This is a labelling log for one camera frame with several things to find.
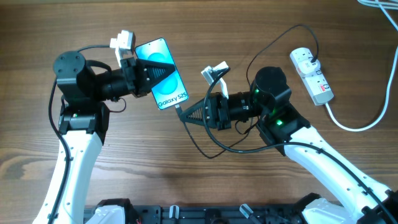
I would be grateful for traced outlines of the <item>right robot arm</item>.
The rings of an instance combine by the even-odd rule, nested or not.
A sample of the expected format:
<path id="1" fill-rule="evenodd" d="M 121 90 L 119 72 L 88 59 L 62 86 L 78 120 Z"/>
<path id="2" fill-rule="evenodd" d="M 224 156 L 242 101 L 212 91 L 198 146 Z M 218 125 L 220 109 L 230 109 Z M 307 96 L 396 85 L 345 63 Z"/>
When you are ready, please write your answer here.
<path id="1" fill-rule="evenodd" d="M 337 199 L 318 194 L 299 200 L 292 223 L 396 223 L 397 192 L 360 171 L 333 149 L 290 103 L 292 92 L 279 67 L 260 69 L 247 92 L 229 96 L 208 90 L 204 99 L 177 114 L 183 124 L 229 129 L 232 122 L 256 120 L 264 149 L 277 149 L 300 164 Z"/>

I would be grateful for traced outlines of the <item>teal Galaxy smartphone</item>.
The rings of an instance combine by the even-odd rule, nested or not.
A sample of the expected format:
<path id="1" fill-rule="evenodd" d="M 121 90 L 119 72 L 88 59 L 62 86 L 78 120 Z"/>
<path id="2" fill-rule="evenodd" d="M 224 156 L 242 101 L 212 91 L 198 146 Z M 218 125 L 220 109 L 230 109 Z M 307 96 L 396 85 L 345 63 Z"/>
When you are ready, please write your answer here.
<path id="1" fill-rule="evenodd" d="M 138 45 L 135 51 L 139 59 L 174 66 L 175 70 L 173 72 L 171 72 L 171 66 L 167 68 L 148 67 L 151 78 L 155 78 L 156 81 L 162 79 L 151 89 L 158 109 L 164 110 L 189 99 L 187 89 L 164 38 L 158 38 Z"/>

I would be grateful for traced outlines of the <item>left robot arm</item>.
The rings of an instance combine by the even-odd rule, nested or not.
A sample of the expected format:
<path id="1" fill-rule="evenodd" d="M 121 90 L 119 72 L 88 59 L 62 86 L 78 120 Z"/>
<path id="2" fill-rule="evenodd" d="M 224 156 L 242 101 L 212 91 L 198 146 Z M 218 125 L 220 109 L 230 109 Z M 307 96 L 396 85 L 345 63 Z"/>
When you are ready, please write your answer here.
<path id="1" fill-rule="evenodd" d="M 126 95 L 146 96 L 175 70 L 172 63 L 121 60 L 117 70 L 87 60 L 79 51 L 60 54 L 53 64 L 54 88 L 62 92 L 59 124 L 53 130 L 60 141 L 57 163 L 35 223 L 83 223 L 91 173 L 109 126 L 106 100 Z"/>

